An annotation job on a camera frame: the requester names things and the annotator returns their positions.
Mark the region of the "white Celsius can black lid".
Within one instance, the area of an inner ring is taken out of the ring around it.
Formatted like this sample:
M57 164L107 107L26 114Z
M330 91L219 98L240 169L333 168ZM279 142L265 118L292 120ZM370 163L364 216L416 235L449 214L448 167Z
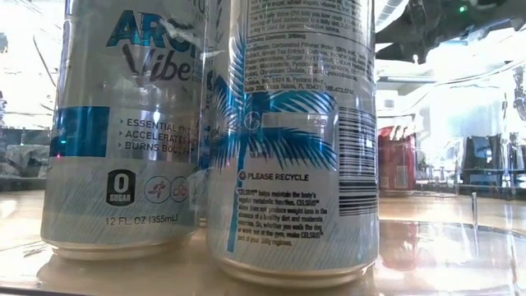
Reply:
M41 238L104 261L196 231L206 0L66 0Z
M323 288L379 254L374 0L213 0L206 242L227 274Z

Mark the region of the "red cola can white script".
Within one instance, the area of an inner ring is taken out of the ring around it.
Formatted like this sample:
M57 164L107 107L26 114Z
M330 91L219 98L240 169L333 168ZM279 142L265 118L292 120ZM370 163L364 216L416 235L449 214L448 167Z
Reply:
M382 127L378 132L380 189L408 192L416 187L416 148L413 129Z

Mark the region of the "clear plastic bin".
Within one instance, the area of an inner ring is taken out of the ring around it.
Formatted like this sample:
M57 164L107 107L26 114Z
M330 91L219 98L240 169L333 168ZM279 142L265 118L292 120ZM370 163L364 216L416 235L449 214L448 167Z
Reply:
M444 163L436 158L434 151L425 150L420 139L421 134L415 131L413 125L400 126L410 127L415 133L416 185L418 183L434 183L451 187L449 181L454 173L445 169Z
M224 272L206 242L213 99L213 0L202 54L194 234L146 257L83 261L40 235L44 190L0 192L0 296L526 296L526 201L380 197L379 254L361 277L285 288ZM526 25L452 39L423 64L376 59L376 33L408 0L374 0L378 130L413 125L449 184L526 188ZM0 0L0 175L46 178L66 0Z

